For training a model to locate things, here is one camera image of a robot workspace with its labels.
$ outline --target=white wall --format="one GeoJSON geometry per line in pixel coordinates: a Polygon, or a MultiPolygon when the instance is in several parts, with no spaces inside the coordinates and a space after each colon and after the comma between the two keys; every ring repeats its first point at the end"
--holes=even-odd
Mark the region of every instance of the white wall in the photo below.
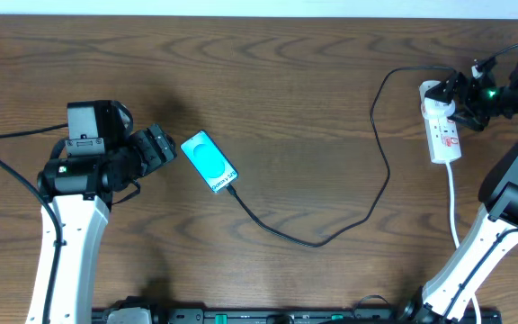
{"type": "Polygon", "coordinates": [[[518,0],[0,0],[0,14],[518,19],[518,0]]]}

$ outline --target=white power strip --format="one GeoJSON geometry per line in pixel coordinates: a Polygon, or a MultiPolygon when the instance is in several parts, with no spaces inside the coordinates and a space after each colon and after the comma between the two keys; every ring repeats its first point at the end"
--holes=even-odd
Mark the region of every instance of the white power strip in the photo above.
{"type": "Polygon", "coordinates": [[[421,113],[427,131],[431,162],[445,164],[460,158],[459,134],[454,121],[447,119],[455,112],[455,102],[445,104],[425,98],[424,93],[439,81],[425,81],[419,86],[421,95],[421,113]]]}

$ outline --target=blue phone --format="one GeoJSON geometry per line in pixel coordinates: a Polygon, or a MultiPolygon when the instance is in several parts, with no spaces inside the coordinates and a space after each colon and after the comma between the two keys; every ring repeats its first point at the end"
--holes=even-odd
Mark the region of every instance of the blue phone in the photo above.
{"type": "Polygon", "coordinates": [[[239,176],[205,130],[200,130],[181,144],[181,150],[214,193],[218,193],[239,176]]]}

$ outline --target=white cable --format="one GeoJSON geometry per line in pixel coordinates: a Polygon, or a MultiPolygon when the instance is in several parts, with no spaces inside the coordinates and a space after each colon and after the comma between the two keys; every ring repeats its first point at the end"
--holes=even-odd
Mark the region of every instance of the white cable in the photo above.
{"type": "MultiPolygon", "coordinates": [[[[455,228],[455,184],[453,182],[453,172],[451,170],[451,162],[445,161],[447,166],[447,174],[449,175],[449,225],[451,226],[451,236],[453,237],[453,243],[455,248],[459,247],[459,236],[457,235],[457,229],[455,228]]],[[[477,297],[475,293],[471,297],[473,302],[473,309],[475,309],[475,322],[481,324],[481,309],[478,307],[477,297]]]]}

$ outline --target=tabletop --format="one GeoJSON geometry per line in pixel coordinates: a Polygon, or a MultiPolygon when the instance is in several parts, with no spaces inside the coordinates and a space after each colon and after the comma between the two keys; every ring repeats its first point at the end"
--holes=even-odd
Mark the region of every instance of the tabletop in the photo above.
{"type": "MultiPolygon", "coordinates": [[[[237,168],[237,192],[266,223],[305,240],[359,221],[386,168],[369,118],[393,68],[470,71],[518,41],[518,21],[0,16],[0,133],[67,121],[67,103],[112,99],[135,129],[177,143],[206,130],[237,168]]],[[[505,83],[518,51],[499,59],[505,83]]],[[[431,164],[418,86],[445,72],[395,74],[375,113],[391,178],[370,219],[322,248],[293,245],[214,194],[182,152],[114,206],[97,260],[94,306],[128,295],[208,307],[350,307],[409,298],[454,246],[444,166],[431,164]]],[[[460,128],[453,163],[458,231],[478,188],[518,139],[518,116],[460,128]]],[[[66,130],[0,140],[33,182],[66,130]]],[[[116,194],[116,198],[125,193],[116,194]]],[[[40,253],[40,206],[0,168],[0,323],[25,321],[40,253]]],[[[477,292],[518,322],[518,246],[477,292]]]]}

